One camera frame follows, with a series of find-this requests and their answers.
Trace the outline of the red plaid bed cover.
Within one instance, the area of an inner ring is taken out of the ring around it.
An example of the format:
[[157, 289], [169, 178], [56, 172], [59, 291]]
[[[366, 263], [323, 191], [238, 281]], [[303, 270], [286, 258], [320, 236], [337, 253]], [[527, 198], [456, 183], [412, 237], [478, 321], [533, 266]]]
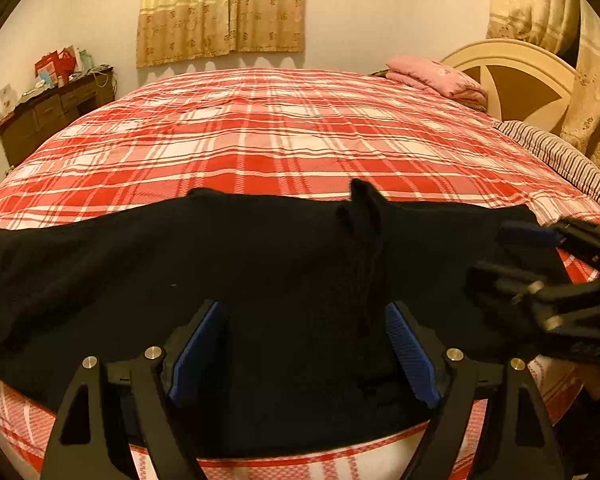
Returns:
[[0, 229], [40, 228], [191, 188], [341, 200], [524, 205], [600, 223], [600, 205], [492, 118], [378, 77], [242, 68], [146, 84], [47, 140], [0, 184]]

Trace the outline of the red gift bags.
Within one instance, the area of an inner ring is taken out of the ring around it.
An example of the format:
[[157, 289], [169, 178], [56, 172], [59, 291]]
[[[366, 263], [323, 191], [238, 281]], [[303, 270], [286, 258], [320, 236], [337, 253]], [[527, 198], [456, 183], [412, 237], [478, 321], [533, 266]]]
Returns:
[[42, 56], [34, 64], [34, 73], [46, 84], [61, 87], [85, 76], [94, 67], [91, 53], [71, 44]]

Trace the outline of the grey striped pillow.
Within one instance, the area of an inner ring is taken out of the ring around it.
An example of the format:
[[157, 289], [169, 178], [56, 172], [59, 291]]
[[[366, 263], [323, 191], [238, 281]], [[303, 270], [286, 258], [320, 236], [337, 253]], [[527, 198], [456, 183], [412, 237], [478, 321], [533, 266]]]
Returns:
[[554, 133], [519, 120], [496, 122], [494, 127], [545, 162], [560, 177], [600, 206], [600, 169], [574, 146]]

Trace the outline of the dark wooden dresser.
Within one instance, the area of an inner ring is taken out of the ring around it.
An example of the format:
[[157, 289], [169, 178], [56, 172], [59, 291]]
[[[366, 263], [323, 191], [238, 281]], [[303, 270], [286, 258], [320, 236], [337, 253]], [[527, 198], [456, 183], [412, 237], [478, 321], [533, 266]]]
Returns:
[[18, 104], [0, 120], [0, 140], [9, 166], [20, 165], [71, 122], [112, 102], [116, 90], [114, 68], [99, 65], [61, 88], [45, 90]]

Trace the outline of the beige curtain by headboard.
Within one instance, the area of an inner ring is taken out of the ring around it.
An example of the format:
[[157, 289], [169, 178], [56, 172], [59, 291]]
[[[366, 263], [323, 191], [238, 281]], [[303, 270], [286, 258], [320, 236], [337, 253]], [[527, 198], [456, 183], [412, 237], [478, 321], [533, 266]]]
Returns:
[[559, 58], [577, 48], [559, 136], [600, 169], [600, 17], [587, 0], [490, 0], [486, 36], [525, 41]]

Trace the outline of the beige window curtain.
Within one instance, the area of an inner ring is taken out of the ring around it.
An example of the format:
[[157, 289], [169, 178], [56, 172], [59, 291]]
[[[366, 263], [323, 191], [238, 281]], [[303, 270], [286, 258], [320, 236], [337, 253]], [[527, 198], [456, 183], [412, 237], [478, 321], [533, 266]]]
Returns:
[[138, 68], [304, 45], [305, 0], [140, 0]]

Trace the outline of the folded pink blanket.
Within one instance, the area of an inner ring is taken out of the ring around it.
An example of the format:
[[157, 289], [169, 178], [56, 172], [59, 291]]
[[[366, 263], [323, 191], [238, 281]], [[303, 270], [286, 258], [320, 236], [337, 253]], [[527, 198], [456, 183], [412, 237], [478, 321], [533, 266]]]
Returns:
[[485, 112], [486, 90], [481, 84], [454, 67], [421, 56], [396, 56], [387, 62], [385, 74], [390, 80], [420, 90], [432, 90], [440, 96], [474, 110]]

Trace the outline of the black pants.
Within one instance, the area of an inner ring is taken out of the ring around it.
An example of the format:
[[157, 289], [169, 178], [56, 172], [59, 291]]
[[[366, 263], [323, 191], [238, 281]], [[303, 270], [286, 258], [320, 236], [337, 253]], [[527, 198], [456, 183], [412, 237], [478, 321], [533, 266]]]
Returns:
[[173, 404], [201, 458], [303, 454], [423, 422], [385, 333], [400, 300], [471, 358], [512, 340], [466, 288], [475, 263], [569, 277], [558, 253], [498, 240], [524, 207], [390, 202], [353, 181], [339, 202], [225, 194], [45, 229], [0, 230], [0, 378], [57, 410], [85, 356], [124, 361], [163, 344], [201, 304], [215, 321]]

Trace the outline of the white card on dresser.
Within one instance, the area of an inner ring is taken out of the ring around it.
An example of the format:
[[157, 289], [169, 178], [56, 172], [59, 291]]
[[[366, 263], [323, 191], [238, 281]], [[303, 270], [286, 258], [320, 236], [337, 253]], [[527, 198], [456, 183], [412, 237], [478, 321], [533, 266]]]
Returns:
[[14, 88], [12, 88], [10, 84], [6, 84], [5, 87], [1, 88], [0, 98], [2, 103], [2, 110], [4, 110], [5, 113], [12, 112], [19, 101], [17, 91]]

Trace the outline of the cream wooden headboard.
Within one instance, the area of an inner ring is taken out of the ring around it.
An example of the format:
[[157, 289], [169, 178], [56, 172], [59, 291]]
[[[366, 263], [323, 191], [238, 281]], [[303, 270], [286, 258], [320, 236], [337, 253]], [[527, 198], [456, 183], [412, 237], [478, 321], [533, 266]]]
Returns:
[[452, 52], [442, 63], [481, 84], [490, 116], [561, 132], [576, 71], [554, 53], [519, 40], [486, 39]]

